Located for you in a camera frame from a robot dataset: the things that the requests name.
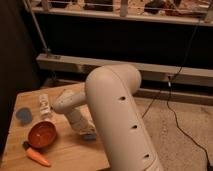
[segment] tiled floor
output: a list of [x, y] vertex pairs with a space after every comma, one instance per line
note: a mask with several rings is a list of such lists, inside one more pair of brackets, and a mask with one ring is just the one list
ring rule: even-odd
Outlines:
[[[136, 98], [143, 115], [151, 99]], [[169, 102], [180, 127], [208, 151], [213, 164], [213, 106]], [[165, 171], [205, 171], [206, 156], [177, 129], [165, 100], [155, 100], [143, 118]]]

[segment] small bottle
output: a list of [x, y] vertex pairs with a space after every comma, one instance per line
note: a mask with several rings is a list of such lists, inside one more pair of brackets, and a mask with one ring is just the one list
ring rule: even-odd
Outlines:
[[41, 119], [46, 121], [50, 120], [52, 117], [52, 114], [51, 114], [48, 94], [41, 94], [39, 96], [39, 104], [40, 104]]

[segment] white object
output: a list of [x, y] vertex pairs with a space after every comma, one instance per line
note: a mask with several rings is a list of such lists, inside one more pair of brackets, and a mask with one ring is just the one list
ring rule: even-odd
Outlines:
[[78, 106], [86, 103], [85, 93], [65, 90], [52, 104], [54, 111], [64, 114], [74, 131], [80, 135], [94, 134], [95, 126]]
[[52, 117], [49, 104], [48, 94], [39, 95], [40, 114], [42, 120], [47, 120]]
[[128, 64], [97, 68], [86, 79], [88, 107], [112, 171], [163, 171], [132, 97], [140, 83]]

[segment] wall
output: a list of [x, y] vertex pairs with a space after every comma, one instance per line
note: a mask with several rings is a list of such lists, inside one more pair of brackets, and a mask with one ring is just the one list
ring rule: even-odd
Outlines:
[[21, 0], [0, 0], [0, 153], [17, 93], [40, 84], [36, 51], [20, 16]]

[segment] wooden table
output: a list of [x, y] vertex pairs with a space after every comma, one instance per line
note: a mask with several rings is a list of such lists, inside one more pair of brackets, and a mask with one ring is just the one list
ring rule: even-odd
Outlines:
[[[94, 171], [109, 167], [100, 138], [98, 137], [96, 141], [92, 142], [82, 140], [79, 135], [72, 131], [65, 117], [54, 112], [52, 122], [57, 129], [57, 139], [50, 147], [42, 150], [52, 166], [47, 168], [30, 160], [26, 157], [25, 150], [22, 147], [22, 143], [27, 140], [28, 132], [32, 126], [42, 121], [38, 101], [40, 94], [47, 93], [51, 103], [65, 89], [78, 92], [83, 88], [84, 84], [74, 84], [19, 94], [16, 99], [0, 170]], [[30, 108], [33, 115], [33, 121], [25, 126], [21, 126], [19, 120], [15, 117], [15, 113], [22, 107]], [[89, 114], [87, 106], [82, 106], [81, 110]]]

